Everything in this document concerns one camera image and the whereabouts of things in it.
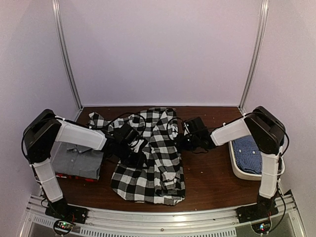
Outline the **aluminium frame post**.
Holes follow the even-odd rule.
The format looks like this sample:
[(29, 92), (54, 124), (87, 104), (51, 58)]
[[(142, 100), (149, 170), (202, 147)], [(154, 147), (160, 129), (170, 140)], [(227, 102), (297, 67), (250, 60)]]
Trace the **aluminium frame post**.
[(62, 60), (65, 68), (65, 72), (67, 75), (67, 79), (70, 85), (70, 89), (72, 92), (72, 95), (74, 97), (75, 105), (77, 109), (80, 111), (83, 106), (79, 97), (79, 92), (75, 83), (75, 78), (67, 50), (67, 44), (66, 44), (66, 39), (65, 39), (65, 34), (64, 34), (64, 29), (63, 29), (63, 24), (62, 24), (62, 16), (61, 16), (61, 11), (60, 11), (60, 1), (59, 0), (52, 0), (52, 10), (53, 10), (53, 15), (55, 19), (55, 25), (56, 25), (56, 31), (57, 31), (57, 37), (60, 45), (60, 50), (61, 50), (61, 55), (62, 55)]
[(251, 85), (254, 79), (256, 67), (259, 61), (260, 57), (260, 50), (262, 48), (265, 31), (266, 31), (266, 25), (269, 15), (269, 1), (268, 0), (262, 0), (261, 1), (261, 7), (260, 7), (260, 14), (259, 14), (259, 22), (257, 27), (257, 33), (255, 37), (255, 43), (254, 43), (254, 49), (250, 61), (250, 67), (247, 74), (247, 79), (245, 83), (245, 87), (242, 93), (242, 97), (239, 103), (239, 110), (242, 114), (246, 113), (245, 104), (246, 100), (248, 98), (248, 95), (250, 93)]

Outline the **blue checked shirt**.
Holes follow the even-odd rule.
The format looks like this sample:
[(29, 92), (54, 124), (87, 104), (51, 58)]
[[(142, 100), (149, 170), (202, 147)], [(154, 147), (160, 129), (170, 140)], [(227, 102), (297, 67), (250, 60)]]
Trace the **blue checked shirt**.
[(250, 174), (261, 175), (262, 156), (251, 135), (232, 142), (237, 167)]

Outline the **white plastic basket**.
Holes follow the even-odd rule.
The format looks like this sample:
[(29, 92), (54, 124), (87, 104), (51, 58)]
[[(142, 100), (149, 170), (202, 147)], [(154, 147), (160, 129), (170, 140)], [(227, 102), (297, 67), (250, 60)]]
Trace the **white plastic basket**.
[(234, 175), (242, 180), (262, 180), (262, 156), (251, 135), (228, 143)]

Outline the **black white checked shirt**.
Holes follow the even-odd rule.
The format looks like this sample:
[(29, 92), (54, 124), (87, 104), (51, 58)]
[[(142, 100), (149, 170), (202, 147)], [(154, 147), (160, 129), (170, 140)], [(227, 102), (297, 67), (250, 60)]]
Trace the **black white checked shirt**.
[(113, 131), (124, 123), (131, 125), (147, 141), (143, 168), (131, 168), (118, 162), (111, 177), (111, 188), (122, 199), (139, 203), (175, 206), (185, 199), (186, 186), (182, 157), (175, 146), (178, 132), (174, 108), (149, 108), (106, 120), (97, 112), (89, 114), (88, 124)]

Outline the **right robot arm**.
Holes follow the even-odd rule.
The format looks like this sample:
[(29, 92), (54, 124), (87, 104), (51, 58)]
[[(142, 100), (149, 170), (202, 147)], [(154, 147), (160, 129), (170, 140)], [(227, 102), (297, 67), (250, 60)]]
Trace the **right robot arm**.
[(246, 136), (252, 136), (262, 158), (262, 178), (253, 214), (265, 217), (271, 210), (281, 174), (285, 171), (282, 160), (286, 151), (284, 140), (288, 138), (284, 125), (262, 106), (213, 131), (204, 125), (200, 117), (182, 122), (183, 132), (175, 138), (176, 146), (181, 150), (194, 151), (202, 148), (206, 151)]

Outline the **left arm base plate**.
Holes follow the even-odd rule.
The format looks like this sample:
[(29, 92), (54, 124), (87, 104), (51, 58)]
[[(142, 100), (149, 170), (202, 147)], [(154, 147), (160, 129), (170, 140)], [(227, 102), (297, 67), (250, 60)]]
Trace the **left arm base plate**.
[(88, 209), (69, 205), (67, 203), (49, 202), (45, 214), (67, 222), (85, 224)]

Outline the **folded red plaid shirt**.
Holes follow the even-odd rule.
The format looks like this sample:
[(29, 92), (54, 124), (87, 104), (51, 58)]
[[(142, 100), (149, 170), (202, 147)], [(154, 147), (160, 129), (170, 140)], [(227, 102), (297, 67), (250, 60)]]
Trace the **folded red plaid shirt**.
[(63, 179), (84, 180), (86, 182), (92, 182), (92, 183), (96, 183), (99, 180), (98, 178), (97, 179), (91, 179), (91, 178), (85, 178), (85, 177), (81, 177), (81, 176), (68, 175), (68, 174), (62, 174), (62, 173), (56, 173), (56, 177), (57, 178), (63, 178)]

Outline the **right aluminium frame post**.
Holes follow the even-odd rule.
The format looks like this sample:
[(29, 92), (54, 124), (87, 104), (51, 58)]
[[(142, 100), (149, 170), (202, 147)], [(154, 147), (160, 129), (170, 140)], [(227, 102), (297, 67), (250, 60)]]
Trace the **right aluminium frame post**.
[(259, 61), (260, 57), (260, 50), (262, 48), (265, 31), (266, 31), (266, 25), (269, 15), (269, 1), (268, 0), (262, 0), (261, 1), (261, 7), (260, 7), (260, 14), (259, 14), (259, 22), (257, 27), (257, 33), (255, 37), (255, 43), (254, 43), (254, 49), (250, 61), (250, 67), (247, 74), (247, 79), (245, 83), (245, 87), (242, 93), (242, 97), (239, 103), (239, 110), (242, 114), (246, 113), (245, 104), (246, 100), (248, 98), (248, 95), (250, 93), (251, 85), (254, 79), (256, 67)]

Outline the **left aluminium frame post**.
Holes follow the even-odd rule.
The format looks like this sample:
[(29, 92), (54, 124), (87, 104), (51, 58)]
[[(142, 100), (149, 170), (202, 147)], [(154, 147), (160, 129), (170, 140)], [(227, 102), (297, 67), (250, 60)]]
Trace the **left aluminium frame post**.
[(59, 0), (52, 0), (52, 10), (53, 10), (53, 15), (55, 19), (55, 25), (56, 25), (56, 31), (57, 31), (57, 37), (60, 45), (60, 50), (61, 50), (61, 55), (62, 55), (62, 60), (65, 68), (65, 72), (67, 75), (67, 79), (70, 85), (70, 89), (72, 92), (72, 95), (74, 97), (75, 105), (77, 109), (80, 111), (83, 106), (79, 97), (79, 92), (75, 83), (75, 78), (67, 50), (67, 44), (66, 44), (66, 39), (65, 39), (65, 34), (64, 34), (64, 29), (63, 29), (63, 24), (62, 24), (62, 16), (61, 16), (61, 11), (60, 11), (60, 1)]

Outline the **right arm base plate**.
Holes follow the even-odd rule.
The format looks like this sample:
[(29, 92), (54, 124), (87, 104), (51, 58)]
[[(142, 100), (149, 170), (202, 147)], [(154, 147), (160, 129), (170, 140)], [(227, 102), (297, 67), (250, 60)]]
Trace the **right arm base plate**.
[(267, 219), (271, 215), (278, 214), (275, 198), (258, 196), (257, 202), (252, 205), (241, 206), (236, 209), (239, 223), (252, 222)]

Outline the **folded grey shirt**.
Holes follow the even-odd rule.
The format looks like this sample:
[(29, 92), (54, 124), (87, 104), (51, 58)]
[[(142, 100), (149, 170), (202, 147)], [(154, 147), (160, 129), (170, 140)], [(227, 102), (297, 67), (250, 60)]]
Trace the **folded grey shirt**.
[(103, 153), (94, 149), (62, 143), (53, 159), (52, 166), (56, 173), (99, 178)]

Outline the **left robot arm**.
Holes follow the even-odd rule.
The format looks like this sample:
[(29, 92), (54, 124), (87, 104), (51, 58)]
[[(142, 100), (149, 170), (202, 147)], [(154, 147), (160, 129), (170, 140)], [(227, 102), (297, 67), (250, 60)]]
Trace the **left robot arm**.
[(46, 198), (53, 203), (51, 210), (60, 219), (71, 215), (51, 163), (51, 150), (56, 143), (79, 145), (91, 150), (114, 155), (132, 168), (143, 168), (146, 155), (141, 148), (145, 141), (128, 123), (108, 131), (107, 128), (85, 126), (43, 110), (23, 131), (21, 151), (33, 169)]

